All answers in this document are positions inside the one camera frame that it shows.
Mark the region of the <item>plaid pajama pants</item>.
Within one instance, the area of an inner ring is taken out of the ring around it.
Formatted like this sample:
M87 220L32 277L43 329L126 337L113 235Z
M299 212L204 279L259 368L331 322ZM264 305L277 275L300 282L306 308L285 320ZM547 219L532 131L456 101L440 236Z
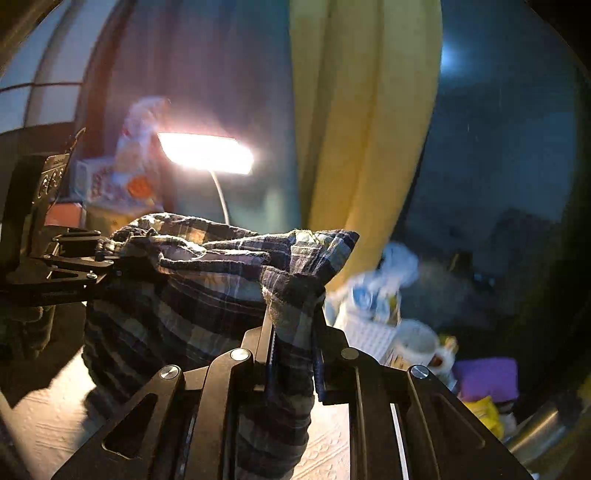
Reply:
M312 318L358 239L259 234L171 213L132 221L98 246L114 270L86 309L82 358L97 390L121 405L161 367L205 367L270 321L269 389L240 412L236 474L287 478L308 444Z

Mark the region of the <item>yellow plastic bag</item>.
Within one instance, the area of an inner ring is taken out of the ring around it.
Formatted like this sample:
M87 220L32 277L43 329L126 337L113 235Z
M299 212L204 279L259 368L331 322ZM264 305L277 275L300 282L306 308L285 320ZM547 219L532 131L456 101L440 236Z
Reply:
M464 401L463 404L497 439L503 439L505 428L500 419L499 411L490 396L478 401Z

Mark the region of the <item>cardboard box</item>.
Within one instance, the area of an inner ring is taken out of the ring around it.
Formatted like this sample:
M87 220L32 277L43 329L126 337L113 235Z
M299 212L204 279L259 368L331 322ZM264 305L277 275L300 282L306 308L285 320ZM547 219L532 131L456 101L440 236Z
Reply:
M102 205L86 204L85 211L85 228L110 236L133 220L147 214L159 213L160 209L147 207L113 209Z

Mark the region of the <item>black folded garment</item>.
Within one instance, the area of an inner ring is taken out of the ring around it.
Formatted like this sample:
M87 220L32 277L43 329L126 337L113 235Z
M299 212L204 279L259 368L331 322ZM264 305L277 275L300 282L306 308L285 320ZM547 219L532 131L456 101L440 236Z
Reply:
M1 310L1 393L11 407L48 387L83 344L82 303Z

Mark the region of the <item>small illustrated carton box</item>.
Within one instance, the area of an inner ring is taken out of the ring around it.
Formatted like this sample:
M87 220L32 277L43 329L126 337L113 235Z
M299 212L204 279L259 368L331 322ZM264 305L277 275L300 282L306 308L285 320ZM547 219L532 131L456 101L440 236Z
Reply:
M90 203L112 201L113 166L114 159L111 156L79 160L74 168L73 194Z

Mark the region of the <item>white bear mug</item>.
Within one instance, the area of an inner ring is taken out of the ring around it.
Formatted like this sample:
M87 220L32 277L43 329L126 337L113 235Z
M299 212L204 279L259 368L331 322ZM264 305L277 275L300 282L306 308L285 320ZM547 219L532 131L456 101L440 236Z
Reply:
M439 340L428 325L413 319L404 319L396 327L394 338L386 357L386 365L408 370L414 365L427 367L435 375L447 375L452 371L455 354Z

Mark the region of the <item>steel thermos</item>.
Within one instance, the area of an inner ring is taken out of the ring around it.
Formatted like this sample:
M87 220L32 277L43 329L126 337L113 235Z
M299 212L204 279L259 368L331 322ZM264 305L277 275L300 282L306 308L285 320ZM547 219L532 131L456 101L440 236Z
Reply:
M505 442L525 466L559 444L575 427L583 412L583 400L574 392L559 394L544 403Z

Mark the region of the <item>white plastic basket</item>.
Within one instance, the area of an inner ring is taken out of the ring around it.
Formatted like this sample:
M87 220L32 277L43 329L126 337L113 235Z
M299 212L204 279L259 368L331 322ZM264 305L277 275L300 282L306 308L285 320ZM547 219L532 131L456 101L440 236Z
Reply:
M396 327L370 320L342 304L335 319L335 328L345 332L349 346L369 354L383 365L387 364Z

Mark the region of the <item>snack chips bag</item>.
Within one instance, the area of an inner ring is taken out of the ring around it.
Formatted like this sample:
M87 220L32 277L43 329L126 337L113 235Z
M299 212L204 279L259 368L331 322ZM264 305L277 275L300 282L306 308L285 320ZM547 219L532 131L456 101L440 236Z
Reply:
M111 184L116 199L130 208L160 208L160 174L158 166L161 130L169 101L148 96L136 101L128 110L116 143Z

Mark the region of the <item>white plastic bag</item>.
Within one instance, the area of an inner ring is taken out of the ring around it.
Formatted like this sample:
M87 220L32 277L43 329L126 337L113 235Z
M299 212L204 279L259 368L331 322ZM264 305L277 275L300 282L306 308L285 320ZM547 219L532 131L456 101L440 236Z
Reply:
M376 270L360 273L325 297L325 318L334 326L341 311L388 323L400 306L400 290L419 277L419 257L406 245L390 242Z

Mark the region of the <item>white desk lamp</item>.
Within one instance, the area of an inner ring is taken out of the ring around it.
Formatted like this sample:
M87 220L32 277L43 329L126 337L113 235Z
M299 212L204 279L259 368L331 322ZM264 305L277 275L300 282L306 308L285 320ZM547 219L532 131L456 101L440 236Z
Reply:
M247 176L252 173L252 150L230 137L159 132L157 138L165 157L173 164L211 175L224 223L229 224L228 204L217 174Z

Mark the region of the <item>yellow curtain left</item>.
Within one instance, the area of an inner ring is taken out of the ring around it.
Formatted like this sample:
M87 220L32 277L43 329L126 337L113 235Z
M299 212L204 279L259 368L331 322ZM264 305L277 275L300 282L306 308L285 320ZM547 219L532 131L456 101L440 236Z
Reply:
M360 238L329 283L374 269L410 191L438 90L437 1L294 1L290 46L304 227Z

